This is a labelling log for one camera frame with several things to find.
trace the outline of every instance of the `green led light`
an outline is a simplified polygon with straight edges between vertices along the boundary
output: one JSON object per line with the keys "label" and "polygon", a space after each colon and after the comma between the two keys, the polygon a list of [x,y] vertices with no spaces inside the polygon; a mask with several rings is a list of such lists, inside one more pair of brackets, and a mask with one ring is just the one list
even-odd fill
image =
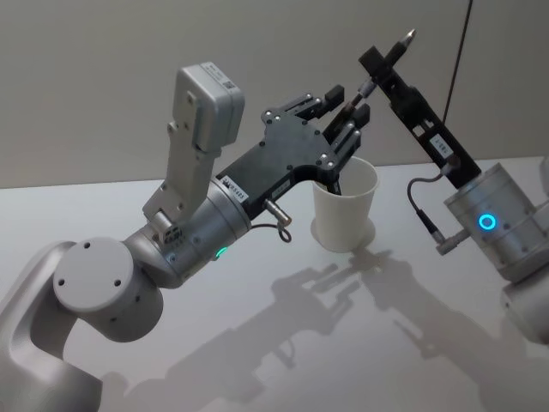
{"label": "green led light", "polygon": [[226,250],[228,249],[228,247],[222,247],[221,249],[219,249],[217,251],[217,253],[215,253],[215,258],[216,259],[219,259],[219,257],[226,252]]}

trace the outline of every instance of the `white table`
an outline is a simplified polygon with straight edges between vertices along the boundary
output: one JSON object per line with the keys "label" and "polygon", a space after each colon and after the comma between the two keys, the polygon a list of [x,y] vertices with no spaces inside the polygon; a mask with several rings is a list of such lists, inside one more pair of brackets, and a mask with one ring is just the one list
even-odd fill
{"label": "white table", "polygon": [[[536,204],[539,161],[502,161]],[[435,167],[378,171],[377,235],[356,256],[313,239],[302,184],[281,200],[292,244],[275,230],[247,234],[164,292],[162,319],[140,341],[109,342],[77,323],[65,359],[105,381],[101,412],[549,410],[549,352],[505,321],[505,282],[471,240],[438,256],[407,203],[408,180]],[[157,184],[0,191],[0,298],[49,242],[124,239],[144,223]],[[443,206],[448,182],[414,190],[444,234],[458,230]]]}

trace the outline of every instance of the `blue light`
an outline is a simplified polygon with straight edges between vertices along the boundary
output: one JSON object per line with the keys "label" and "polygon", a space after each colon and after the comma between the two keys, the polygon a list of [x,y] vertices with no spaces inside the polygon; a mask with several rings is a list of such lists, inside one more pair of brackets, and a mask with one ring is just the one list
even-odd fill
{"label": "blue light", "polygon": [[496,217],[490,213],[484,213],[479,217],[479,226],[483,230],[493,230],[497,224]]}

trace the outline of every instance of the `metal connector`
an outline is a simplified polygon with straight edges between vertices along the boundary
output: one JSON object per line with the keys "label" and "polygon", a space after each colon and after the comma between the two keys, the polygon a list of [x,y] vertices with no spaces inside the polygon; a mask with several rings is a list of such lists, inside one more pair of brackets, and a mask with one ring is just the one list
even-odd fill
{"label": "metal connector", "polygon": [[288,227],[292,223],[292,218],[272,200],[265,200],[265,209],[278,221],[279,227]]}

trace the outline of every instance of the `barcode sticker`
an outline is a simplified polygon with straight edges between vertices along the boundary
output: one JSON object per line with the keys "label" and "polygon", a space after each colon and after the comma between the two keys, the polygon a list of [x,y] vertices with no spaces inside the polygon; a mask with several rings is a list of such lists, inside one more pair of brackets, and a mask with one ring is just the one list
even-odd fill
{"label": "barcode sticker", "polygon": [[238,199],[240,203],[244,202],[249,197],[248,193],[243,191],[242,188],[228,176],[221,178],[221,183]]}
{"label": "barcode sticker", "polygon": [[452,150],[440,135],[434,136],[429,142],[444,159],[448,159],[454,154],[454,150]]}
{"label": "barcode sticker", "polygon": [[229,79],[227,76],[225,76],[225,73],[223,73],[219,67],[217,67],[215,64],[209,62],[201,64],[202,68],[205,69],[221,86],[226,88],[227,90],[231,90],[233,88],[236,88],[236,85],[231,82],[231,79]]}

